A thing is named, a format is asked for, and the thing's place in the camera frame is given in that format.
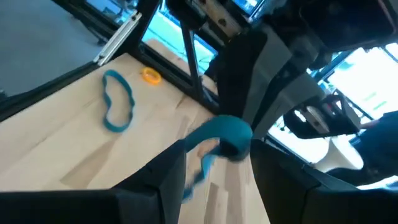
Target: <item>orange rubber band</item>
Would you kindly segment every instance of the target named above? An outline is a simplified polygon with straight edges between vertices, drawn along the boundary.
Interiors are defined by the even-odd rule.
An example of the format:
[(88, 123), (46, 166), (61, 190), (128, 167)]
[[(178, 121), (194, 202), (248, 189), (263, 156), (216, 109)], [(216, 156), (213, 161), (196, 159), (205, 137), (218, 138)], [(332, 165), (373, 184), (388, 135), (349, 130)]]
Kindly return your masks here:
[(162, 77), (158, 72), (156, 72), (153, 68), (143, 68), (141, 70), (141, 75), (143, 79), (150, 84), (157, 85), (162, 80)]

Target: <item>wooden table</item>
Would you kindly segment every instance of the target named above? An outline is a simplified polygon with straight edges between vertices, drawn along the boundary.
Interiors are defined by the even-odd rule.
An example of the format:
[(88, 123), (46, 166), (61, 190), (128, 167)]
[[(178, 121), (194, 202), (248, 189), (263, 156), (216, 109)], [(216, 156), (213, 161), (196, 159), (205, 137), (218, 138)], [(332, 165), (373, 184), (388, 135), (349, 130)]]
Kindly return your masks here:
[[(187, 68), (158, 41), (149, 45)], [(0, 123), (0, 190), (110, 188), (212, 117), (165, 80), (146, 83), (139, 74), (143, 67), (124, 54)], [(123, 75), (136, 100), (132, 124), (121, 134), (102, 123), (101, 79), (108, 69)], [(126, 94), (112, 79), (107, 91), (114, 102), (109, 118), (122, 123)], [(214, 145), (204, 142), (188, 154), (187, 180)], [(216, 160), (210, 179), (182, 205), (179, 223), (268, 223), (249, 158), (239, 164)]]

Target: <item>teal rubber band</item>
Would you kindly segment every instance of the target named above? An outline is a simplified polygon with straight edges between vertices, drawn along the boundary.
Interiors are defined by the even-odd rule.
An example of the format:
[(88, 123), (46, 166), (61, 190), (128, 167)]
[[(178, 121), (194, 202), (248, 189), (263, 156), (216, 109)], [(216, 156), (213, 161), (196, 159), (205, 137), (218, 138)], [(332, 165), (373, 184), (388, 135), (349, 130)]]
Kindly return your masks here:
[[(126, 124), (121, 125), (121, 126), (114, 125), (108, 120), (108, 113), (112, 107), (112, 99), (111, 99), (111, 97), (109, 97), (108, 93), (106, 92), (106, 85), (108, 84), (107, 77), (113, 77), (114, 79), (116, 79), (122, 85), (122, 87), (125, 89), (128, 97), (129, 97), (130, 110), (129, 110), (129, 114), (128, 114), (128, 121)], [(104, 126), (112, 132), (121, 133), (130, 126), (130, 123), (132, 121), (132, 116), (133, 116), (132, 109), (133, 109), (134, 105), (136, 104), (136, 102), (134, 101), (134, 98), (132, 97), (132, 89), (131, 89), (129, 83), (123, 78), (123, 76), (120, 75), (115, 70), (108, 70), (105, 72), (105, 74), (102, 77), (102, 84), (104, 86), (103, 97), (104, 97), (104, 101), (105, 101), (105, 105), (106, 105), (106, 112), (105, 112), (105, 116), (103, 119)]]
[[(245, 154), (249, 150), (252, 135), (253, 132), (250, 125), (242, 119), (230, 115), (220, 115), (205, 122), (190, 133), (185, 138), (185, 148), (187, 152), (190, 152), (204, 140), (219, 138), (232, 144), (238, 150), (238, 154)], [(188, 184), (184, 189), (183, 202), (192, 198), (195, 186), (208, 177), (216, 156), (228, 158), (227, 155), (222, 155), (220, 146), (216, 146), (208, 154), (205, 154), (201, 159), (201, 169), (195, 173), (192, 183)]]

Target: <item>metal rod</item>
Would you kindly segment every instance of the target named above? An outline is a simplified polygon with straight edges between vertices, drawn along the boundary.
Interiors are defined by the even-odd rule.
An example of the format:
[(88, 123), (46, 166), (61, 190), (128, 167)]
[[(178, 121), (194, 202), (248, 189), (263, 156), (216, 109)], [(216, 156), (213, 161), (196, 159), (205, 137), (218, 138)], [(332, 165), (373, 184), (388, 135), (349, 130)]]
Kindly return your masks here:
[(201, 84), (201, 78), (198, 74), (198, 62), (195, 52), (195, 45), (193, 43), (193, 32), (183, 23), (181, 23), (181, 30), (182, 37), (184, 39), (185, 50), (187, 52), (188, 65), (189, 71), (191, 73), (193, 89), (198, 98), (203, 98), (203, 87)]

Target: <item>floor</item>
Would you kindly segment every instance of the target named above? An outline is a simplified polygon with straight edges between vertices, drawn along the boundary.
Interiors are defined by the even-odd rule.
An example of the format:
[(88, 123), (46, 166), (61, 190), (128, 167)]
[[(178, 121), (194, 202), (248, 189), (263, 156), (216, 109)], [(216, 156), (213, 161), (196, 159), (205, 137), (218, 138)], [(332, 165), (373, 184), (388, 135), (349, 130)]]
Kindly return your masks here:
[(80, 21), (51, 0), (0, 1), (0, 89), (29, 91), (92, 60), (101, 50)]

